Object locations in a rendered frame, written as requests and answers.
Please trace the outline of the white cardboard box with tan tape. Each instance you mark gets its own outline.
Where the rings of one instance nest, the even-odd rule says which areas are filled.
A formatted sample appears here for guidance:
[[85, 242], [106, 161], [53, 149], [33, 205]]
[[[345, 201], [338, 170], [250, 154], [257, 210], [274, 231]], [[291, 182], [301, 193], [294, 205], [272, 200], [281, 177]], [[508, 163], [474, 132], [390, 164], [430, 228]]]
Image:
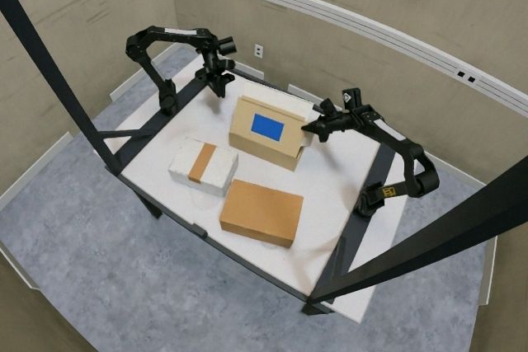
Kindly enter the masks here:
[[238, 152], [185, 137], [167, 170], [172, 181], [225, 197], [238, 168]]

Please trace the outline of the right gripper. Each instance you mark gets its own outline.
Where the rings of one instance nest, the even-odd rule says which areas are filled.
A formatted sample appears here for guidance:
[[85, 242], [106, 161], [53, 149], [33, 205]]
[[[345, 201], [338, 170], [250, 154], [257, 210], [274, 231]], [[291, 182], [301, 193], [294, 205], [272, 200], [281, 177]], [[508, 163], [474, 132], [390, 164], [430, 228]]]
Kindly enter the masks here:
[[326, 121], [326, 117], [326, 115], [322, 116], [322, 114], [320, 114], [316, 120], [301, 126], [301, 129], [313, 134], [317, 134], [320, 143], [326, 143], [328, 141], [329, 134], [332, 134], [333, 132], [342, 131], [342, 133], [345, 133], [345, 130], [348, 130], [346, 113], [343, 113], [343, 111], [341, 112], [341, 115], [339, 115], [339, 117], [334, 120]]

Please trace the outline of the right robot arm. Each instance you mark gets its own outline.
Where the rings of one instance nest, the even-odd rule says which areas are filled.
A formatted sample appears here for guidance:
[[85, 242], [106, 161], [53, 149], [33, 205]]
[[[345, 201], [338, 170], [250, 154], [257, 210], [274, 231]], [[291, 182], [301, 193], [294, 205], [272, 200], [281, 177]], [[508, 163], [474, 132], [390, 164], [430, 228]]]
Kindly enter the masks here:
[[[375, 111], [370, 104], [362, 105], [360, 88], [342, 90], [342, 97], [345, 110], [350, 111], [346, 113], [347, 129], [358, 129], [366, 136], [376, 137], [402, 156], [404, 162], [403, 176], [405, 181], [390, 185], [382, 185], [379, 181], [361, 188], [354, 211], [355, 216], [369, 222], [377, 209], [385, 206], [384, 199], [402, 195], [408, 195], [410, 198], [421, 198], [439, 188], [440, 180], [435, 165], [426, 156], [420, 144], [414, 143], [388, 126], [384, 117]], [[342, 111], [337, 111], [329, 98], [322, 101], [319, 106], [325, 111], [326, 121], [334, 120], [341, 115], [338, 113]], [[414, 175], [414, 160], [416, 159], [424, 166], [425, 171]]]

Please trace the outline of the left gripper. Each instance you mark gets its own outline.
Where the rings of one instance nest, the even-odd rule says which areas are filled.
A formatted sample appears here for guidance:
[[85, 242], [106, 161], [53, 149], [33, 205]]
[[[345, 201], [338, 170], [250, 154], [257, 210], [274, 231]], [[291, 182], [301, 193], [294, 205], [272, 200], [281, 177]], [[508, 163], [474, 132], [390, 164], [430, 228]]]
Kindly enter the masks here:
[[[235, 76], [231, 73], [224, 73], [223, 69], [213, 69], [213, 60], [219, 60], [217, 56], [210, 56], [204, 60], [202, 64], [203, 68], [200, 68], [195, 72], [195, 79], [201, 80], [202, 76], [206, 76], [204, 83], [215, 93], [217, 97], [225, 98], [225, 87], [226, 84], [235, 80]], [[210, 68], [209, 68], [210, 67]], [[221, 76], [221, 77], [220, 77]], [[219, 80], [220, 79], [220, 80]]]

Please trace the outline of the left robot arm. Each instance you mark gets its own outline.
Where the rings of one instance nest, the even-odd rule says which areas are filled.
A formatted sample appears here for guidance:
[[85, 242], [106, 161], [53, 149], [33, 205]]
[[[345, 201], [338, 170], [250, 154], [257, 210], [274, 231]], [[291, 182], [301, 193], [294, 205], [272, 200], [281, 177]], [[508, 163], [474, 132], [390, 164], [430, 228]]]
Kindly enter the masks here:
[[[206, 28], [195, 28], [186, 31], [156, 26], [149, 26], [147, 29], [128, 37], [125, 46], [125, 54], [132, 61], [138, 63], [158, 87], [159, 106], [162, 108], [159, 112], [171, 117], [179, 109], [173, 101], [173, 98], [176, 100], [176, 83], [174, 83], [171, 78], [167, 80], [161, 74], [148, 56], [146, 49], [154, 41], [165, 41], [191, 45], [194, 48], [197, 48], [197, 54], [202, 54], [203, 60], [210, 56], [218, 57], [216, 50], [219, 51], [221, 56], [237, 53], [232, 36], [222, 40], [216, 38], [217, 36], [211, 34]], [[219, 68], [223, 69], [225, 72], [226, 69], [233, 69], [235, 66], [236, 63], [233, 59], [216, 60], [216, 58], [214, 58], [213, 60], [214, 71]]]

